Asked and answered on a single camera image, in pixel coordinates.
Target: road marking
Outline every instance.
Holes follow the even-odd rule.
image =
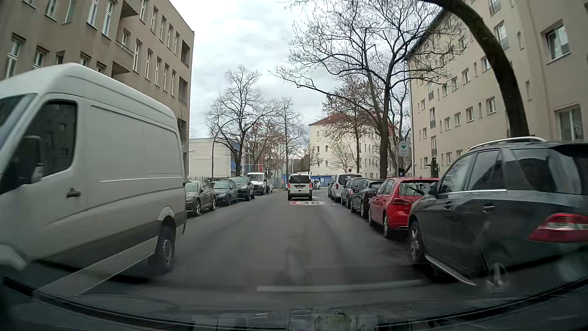
[[[316,286],[258,286],[258,292],[347,292],[380,289],[396,289],[399,287],[418,286],[424,284],[422,279],[399,280],[396,282],[354,284],[354,285],[316,285]]]
[[[322,201],[291,201],[290,204],[295,204],[299,206],[316,206],[325,203]]]

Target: van door handle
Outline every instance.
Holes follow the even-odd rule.
[[[80,191],[76,191],[73,187],[69,189],[69,192],[65,195],[66,198],[72,197],[79,197],[82,193]]]

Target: speed limit marking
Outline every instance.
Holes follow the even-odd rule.
[[[316,206],[325,203],[322,201],[291,201],[290,204],[295,204],[297,206]]]

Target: building facade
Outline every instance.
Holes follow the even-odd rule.
[[[345,173],[349,168],[356,172],[356,142],[352,136],[341,141],[332,141],[325,135],[329,123],[336,121],[335,115],[309,124],[310,127],[310,173],[316,176],[331,176]],[[366,134],[359,140],[359,172],[365,177],[380,176],[379,137],[375,134]]]
[[[583,123],[588,121],[588,42],[582,36],[588,31],[586,0],[465,1],[495,32],[511,62],[531,135],[548,140],[584,138]],[[459,19],[443,11],[433,30],[447,20]],[[442,38],[430,34],[415,49],[433,42],[451,43]],[[510,136],[500,89],[484,52],[467,28],[455,43],[454,47],[463,49],[460,55],[435,59],[445,63],[446,77],[410,82],[417,176],[430,175],[427,164],[433,157],[441,175],[469,147]],[[409,57],[407,63],[414,68],[415,59]]]
[[[0,80],[77,62],[171,108],[188,165],[194,32],[169,0],[0,1]]]

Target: white pickup truck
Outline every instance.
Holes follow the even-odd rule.
[[[251,179],[255,193],[264,195],[273,192],[273,182],[268,180],[268,175],[266,173],[247,173],[247,177]]]

